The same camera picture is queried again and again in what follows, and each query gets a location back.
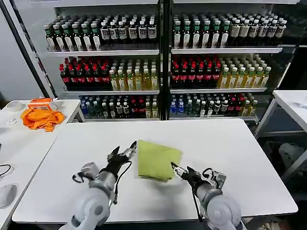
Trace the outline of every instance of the green cloth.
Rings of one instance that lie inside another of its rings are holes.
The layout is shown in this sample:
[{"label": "green cloth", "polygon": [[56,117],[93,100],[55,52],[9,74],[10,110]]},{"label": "green cloth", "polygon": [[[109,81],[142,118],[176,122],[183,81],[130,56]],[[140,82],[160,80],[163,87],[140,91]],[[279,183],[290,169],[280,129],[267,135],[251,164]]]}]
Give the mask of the green cloth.
[{"label": "green cloth", "polygon": [[174,176],[171,162],[179,165],[181,151],[170,147],[138,140],[139,176],[160,181]]}]

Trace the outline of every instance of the black cable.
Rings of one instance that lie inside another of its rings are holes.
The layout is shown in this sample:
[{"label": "black cable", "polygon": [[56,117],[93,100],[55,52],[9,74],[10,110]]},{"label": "black cable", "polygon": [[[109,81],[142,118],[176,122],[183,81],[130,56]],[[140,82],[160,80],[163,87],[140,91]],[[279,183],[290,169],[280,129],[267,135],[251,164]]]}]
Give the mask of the black cable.
[{"label": "black cable", "polygon": [[0,167],[2,167],[2,166],[8,166],[9,168],[4,173],[0,173],[0,176],[3,176],[4,174],[6,174],[11,169],[11,166],[9,164],[1,164]]},{"label": "black cable", "polygon": [[132,165],[132,161],[127,161],[127,163],[130,163],[129,166],[122,172],[122,174],[119,176],[117,182],[116,182],[116,186],[115,186],[115,195],[118,194],[118,183],[119,183],[119,180],[121,179],[122,175],[124,175],[124,173],[126,171],[128,171],[128,169],[130,168],[130,166]]}]

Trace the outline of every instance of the beverage bottle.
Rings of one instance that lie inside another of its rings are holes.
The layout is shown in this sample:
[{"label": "beverage bottle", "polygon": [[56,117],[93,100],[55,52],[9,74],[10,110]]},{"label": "beverage bottle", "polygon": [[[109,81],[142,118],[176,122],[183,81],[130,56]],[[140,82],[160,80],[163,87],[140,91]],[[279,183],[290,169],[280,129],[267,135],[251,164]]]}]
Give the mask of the beverage bottle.
[{"label": "beverage bottle", "polygon": [[189,81],[188,81],[188,85],[190,88],[194,88],[195,87],[195,68],[196,65],[192,64],[190,71],[189,71]]},{"label": "beverage bottle", "polygon": [[85,43],[85,47],[87,51],[92,51],[92,42],[91,42],[91,38],[90,38],[90,33],[88,31],[88,26],[86,23],[81,24],[82,27],[82,31],[83,31],[83,41]]},{"label": "beverage bottle", "polygon": [[56,36],[52,34],[49,24],[44,25],[44,29],[46,32],[46,40],[48,42],[47,50],[49,50],[50,52],[56,52]]},{"label": "beverage bottle", "polygon": [[208,113],[207,113],[208,117],[211,116],[213,113],[213,106],[214,106],[214,101],[211,100],[208,105]]},{"label": "beverage bottle", "polygon": [[192,108],[193,108],[192,100],[189,99],[189,100],[188,100],[188,103],[187,103],[187,105],[186,105],[186,107],[185,107],[184,114],[185,114],[185,115],[191,115],[191,113],[192,113]]},{"label": "beverage bottle", "polygon": [[201,32],[201,47],[207,48],[209,42],[209,32],[210,29],[210,21],[205,21],[203,31]]},{"label": "beverage bottle", "polygon": [[128,34],[127,34],[126,27],[123,22],[119,22],[118,24],[119,24],[118,36],[119,36],[120,43],[126,44],[128,42]]},{"label": "beverage bottle", "polygon": [[148,38],[151,43],[156,43],[157,40],[157,26],[154,23],[154,20],[149,21],[148,26]]},{"label": "beverage bottle", "polygon": [[230,115],[233,115],[235,113],[235,102],[236,102],[236,99],[234,97],[232,97],[230,99],[230,102],[229,102],[229,105],[228,105],[228,108],[227,108],[227,113],[230,114]]},{"label": "beverage bottle", "polygon": [[205,71],[205,74],[203,75],[203,86],[204,87],[209,87],[210,86],[210,81],[211,81],[211,78],[212,78],[212,62],[209,61],[208,63],[208,66],[207,66],[207,69]]},{"label": "beverage bottle", "polygon": [[197,99],[194,106],[193,106],[193,109],[192,109],[193,116],[199,116],[200,115],[200,109],[201,109],[201,101],[200,101],[200,99]]},{"label": "beverage bottle", "polygon": [[214,108],[213,108],[213,115],[218,115],[219,112],[220,112],[220,108],[221,108],[221,101],[220,100],[217,100],[215,101],[214,103]]},{"label": "beverage bottle", "polygon": [[237,75],[237,67],[233,67],[231,69],[231,73],[228,74],[227,82],[226,82],[226,88],[233,88],[236,81],[236,75]]},{"label": "beverage bottle", "polygon": [[220,89],[224,89],[226,87],[226,82],[228,78],[228,67],[224,67],[223,72],[221,73],[219,80],[217,82],[217,87]]},{"label": "beverage bottle", "polygon": [[227,112],[227,109],[228,109],[228,100],[224,100],[221,106],[221,114],[225,114]]},{"label": "beverage bottle", "polygon": [[220,48],[225,48],[226,47],[226,44],[227,44],[227,39],[228,39],[228,34],[229,34],[229,25],[230,25],[230,21],[229,20],[226,20],[224,22],[224,29],[223,31],[221,32],[221,35],[220,35]]},{"label": "beverage bottle", "polygon": [[246,100],[245,105],[240,110],[239,116],[247,116],[249,107],[250,107],[250,101]]},{"label": "beverage bottle", "polygon": [[193,38],[193,43],[192,43],[192,48],[198,48],[198,43],[199,43],[199,39],[200,39],[200,24],[201,22],[196,20],[194,23],[194,31],[192,34],[192,38]]},{"label": "beverage bottle", "polygon": [[131,43],[136,43],[138,39],[138,31],[137,31],[136,26],[134,25],[134,21],[130,21],[129,38],[130,38]]},{"label": "beverage bottle", "polygon": [[211,48],[217,48],[218,47],[218,41],[220,36],[220,24],[221,21],[216,20],[214,23],[213,31],[212,31],[212,42],[211,42]]},{"label": "beverage bottle", "polygon": [[183,48],[184,49],[187,49],[189,47],[190,24],[191,24],[191,21],[185,21],[184,22],[184,32],[183,32]]},{"label": "beverage bottle", "polygon": [[236,80],[234,84],[234,88],[242,88],[242,82],[245,75],[245,68],[241,67],[239,73],[236,75]]},{"label": "beverage bottle", "polygon": [[232,23],[231,25],[231,31],[229,33],[230,35],[230,45],[231,46],[236,46],[237,43],[237,38],[239,36],[239,32],[240,32],[240,20],[237,19],[235,20],[234,23]]},{"label": "beverage bottle", "polygon": [[255,68],[250,67],[248,74],[244,75],[243,82],[242,82],[243,88],[250,88],[250,84],[254,76],[255,76]]},{"label": "beverage bottle", "polygon": [[254,116],[255,115],[257,104],[258,104],[258,101],[253,100],[251,106],[248,109],[247,116]]}]

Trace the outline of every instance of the bottle label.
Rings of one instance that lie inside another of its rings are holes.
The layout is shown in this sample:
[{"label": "bottle label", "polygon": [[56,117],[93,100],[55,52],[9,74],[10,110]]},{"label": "bottle label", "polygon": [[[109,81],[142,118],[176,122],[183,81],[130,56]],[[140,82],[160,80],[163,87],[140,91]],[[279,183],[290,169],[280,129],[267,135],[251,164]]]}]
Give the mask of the bottle label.
[{"label": "bottle label", "polygon": [[120,86],[120,90],[122,90],[122,91],[125,90],[125,82],[124,82],[124,80],[119,80],[119,86]]},{"label": "bottle label", "polygon": [[180,34],[175,34],[174,36],[174,48],[178,49],[180,43]]},{"label": "bottle label", "polygon": [[155,39],[157,37],[156,26],[148,27],[148,37],[149,37],[149,39]]},{"label": "bottle label", "polygon": [[91,51],[92,50],[92,45],[91,45],[90,37],[84,36],[83,39],[84,39],[84,43],[85,43],[85,46],[86,46],[87,50]]},{"label": "bottle label", "polygon": [[193,48],[197,48],[198,47],[198,41],[200,39],[200,35],[199,34],[194,34],[193,36]]},{"label": "bottle label", "polygon": [[134,90],[134,88],[133,88],[133,80],[128,80],[128,87],[129,87],[130,91]]},{"label": "bottle label", "polygon": [[247,37],[248,29],[249,29],[249,26],[241,26],[239,36],[240,37]]},{"label": "bottle label", "polygon": [[95,43],[96,50],[101,50],[100,39],[98,36],[93,36],[93,40]]},{"label": "bottle label", "polygon": [[201,47],[203,49],[207,48],[208,40],[209,40],[209,34],[204,34],[202,37],[202,43],[201,43]]},{"label": "bottle label", "polygon": [[115,118],[115,112],[114,111],[111,111],[111,117],[112,117],[112,119]]},{"label": "bottle label", "polygon": [[218,40],[219,40],[219,34],[213,34],[211,48],[217,48]]},{"label": "bottle label", "polygon": [[126,31],[126,28],[118,28],[118,35],[119,35],[119,38],[121,40],[124,40],[124,39],[127,39],[128,36],[127,36],[127,31]]},{"label": "bottle label", "polygon": [[111,84],[112,84],[112,87],[113,87],[113,91],[117,91],[118,88],[117,88],[117,83],[116,83],[116,81],[115,81],[115,80],[112,80],[112,81],[111,81]]},{"label": "bottle label", "polygon": [[118,39],[118,30],[117,28],[110,28],[110,37],[112,40]]},{"label": "bottle label", "polygon": [[103,40],[109,40],[110,39],[110,33],[109,29],[100,29],[101,36]]},{"label": "bottle label", "polygon": [[282,37],[284,32],[284,26],[278,26],[275,37]]},{"label": "bottle label", "polygon": [[147,38],[147,27],[139,27],[139,36],[140,36],[140,39]]},{"label": "bottle label", "polygon": [[50,51],[51,51],[51,52],[56,51],[56,46],[54,45],[54,42],[53,42],[53,40],[52,40],[51,37],[48,37],[48,38],[47,38],[47,42],[48,42],[48,45],[49,45],[49,47],[50,47]]},{"label": "bottle label", "polygon": [[183,37],[183,48],[187,49],[189,46],[189,40],[190,40],[190,35],[189,34],[185,34]]},{"label": "bottle label", "polygon": [[65,42],[67,44],[68,50],[69,51],[74,51],[73,50],[73,45],[72,45],[72,42],[71,42],[71,38],[70,37],[65,37]]},{"label": "bottle label", "polygon": [[230,36],[232,37],[238,37],[240,31],[240,26],[231,26]]},{"label": "bottle label", "polygon": [[208,115],[207,115],[207,116],[211,116],[211,115],[212,115],[212,112],[213,112],[213,110],[212,110],[212,109],[209,109],[209,110],[208,110]]},{"label": "bottle label", "polygon": [[195,75],[189,75],[189,80],[194,80],[195,79]]},{"label": "bottle label", "polygon": [[130,39],[138,38],[138,32],[136,31],[136,27],[129,28],[129,37],[130,37]]},{"label": "bottle label", "polygon": [[224,33],[222,35],[221,46],[220,46],[221,48],[225,48],[226,47],[227,39],[228,39],[228,33]]},{"label": "bottle label", "polygon": [[251,80],[252,80],[252,78],[248,78],[248,79],[246,80],[246,83],[245,83],[244,88],[249,88],[249,87],[250,87]]},{"label": "bottle label", "polygon": [[274,37],[277,26],[269,26],[267,37]]},{"label": "bottle label", "polygon": [[75,42],[78,48],[78,51],[83,51],[82,43],[80,37],[75,37]]},{"label": "bottle label", "polygon": [[141,90],[141,81],[140,80],[135,80],[135,86],[136,86],[136,90]]},{"label": "bottle label", "polygon": [[62,52],[65,51],[64,42],[63,42],[63,40],[62,40],[61,37],[57,37],[57,42],[58,42],[58,45],[59,45],[60,50],[61,50]]}]

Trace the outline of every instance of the white table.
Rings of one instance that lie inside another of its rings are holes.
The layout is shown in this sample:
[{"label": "white table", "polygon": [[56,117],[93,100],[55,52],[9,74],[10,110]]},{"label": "white table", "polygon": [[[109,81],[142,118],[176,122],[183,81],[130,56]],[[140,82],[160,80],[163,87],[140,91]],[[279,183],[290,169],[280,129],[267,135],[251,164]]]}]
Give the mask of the white table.
[{"label": "white table", "polygon": [[[18,223],[65,223],[87,183],[71,176],[88,162],[105,167],[106,156],[138,139],[177,148],[181,166],[227,175],[223,192],[245,217],[297,212],[280,177],[241,119],[67,124],[51,147],[13,214]],[[137,178],[137,161],[119,183],[118,204],[108,222],[197,219],[191,188],[175,177],[164,184]]]},{"label": "white table", "polygon": [[[0,177],[0,187],[7,184],[17,185],[17,194],[14,201],[5,209],[0,209],[0,229],[5,229],[11,220],[20,199],[30,184],[35,172],[45,155],[57,138],[60,129],[71,121],[78,113],[80,100],[55,100],[58,110],[65,115],[65,120],[55,126],[53,132],[47,133],[44,129],[30,130],[23,125],[21,113],[12,113],[7,107],[0,111],[0,164],[10,164],[13,167],[7,175]],[[16,118],[17,123],[7,126],[8,119]]]},{"label": "white table", "polygon": [[[300,103],[307,97],[305,90],[275,90],[274,98],[265,112],[259,126],[256,129],[255,137],[259,138],[264,131],[265,126],[273,115],[275,109],[279,105],[283,108],[300,126],[307,132],[307,108],[300,107]],[[287,181],[293,173],[307,160],[307,150],[290,166],[290,168],[282,175],[282,180]]]}]

